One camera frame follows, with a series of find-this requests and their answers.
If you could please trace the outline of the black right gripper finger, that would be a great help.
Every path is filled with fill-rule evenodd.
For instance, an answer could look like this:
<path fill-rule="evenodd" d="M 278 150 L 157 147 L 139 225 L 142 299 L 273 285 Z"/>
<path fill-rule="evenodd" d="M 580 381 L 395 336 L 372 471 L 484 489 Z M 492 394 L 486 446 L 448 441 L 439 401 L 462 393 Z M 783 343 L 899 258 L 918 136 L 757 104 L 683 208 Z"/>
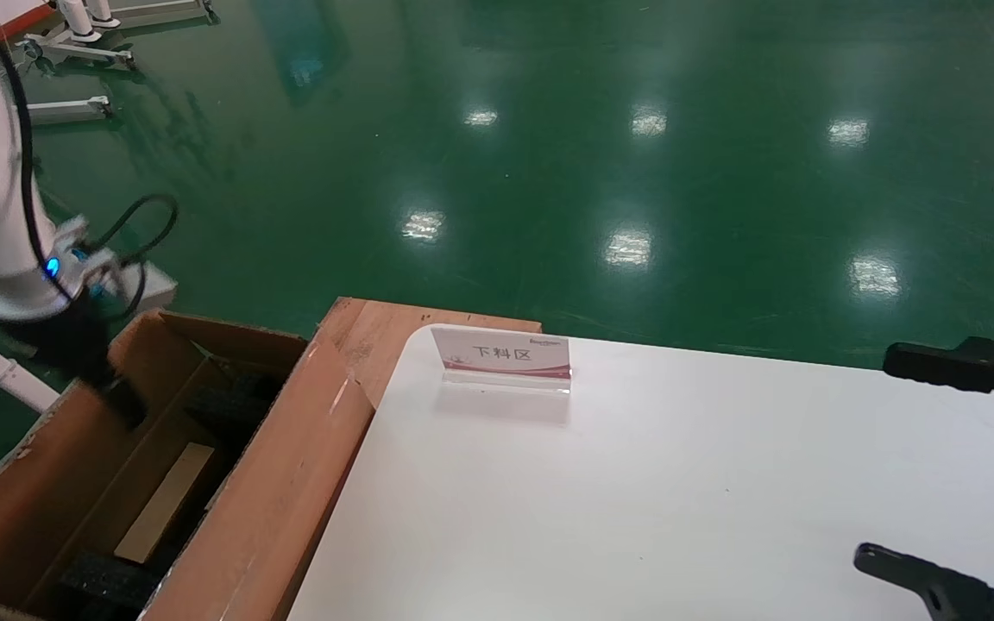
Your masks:
<path fill-rule="evenodd" d="M 875 543 L 856 548 L 853 566 L 922 598 L 932 620 L 994 620 L 994 586 L 973 575 Z"/>
<path fill-rule="evenodd" d="M 892 343 L 884 354 L 888 376 L 920 384 L 950 386 L 959 392 L 994 392 L 994 341 L 969 337 L 954 349 L 918 343 Z"/>

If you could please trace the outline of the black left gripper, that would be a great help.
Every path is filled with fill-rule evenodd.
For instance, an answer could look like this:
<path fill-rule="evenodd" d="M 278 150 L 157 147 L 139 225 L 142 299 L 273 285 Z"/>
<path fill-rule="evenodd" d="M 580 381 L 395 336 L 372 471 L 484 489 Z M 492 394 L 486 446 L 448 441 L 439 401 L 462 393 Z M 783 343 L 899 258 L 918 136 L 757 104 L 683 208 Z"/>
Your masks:
<path fill-rule="evenodd" d="M 79 379 L 100 392 L 104 404 L 127 430 L 148 417 L 148 405 L 137 389 L 110 362 L 110 331 L 90 293 L 80 294 L 60 313 L 28 321 L 4 321 L 0 330 L 33 349 L 39 363 Z"/>

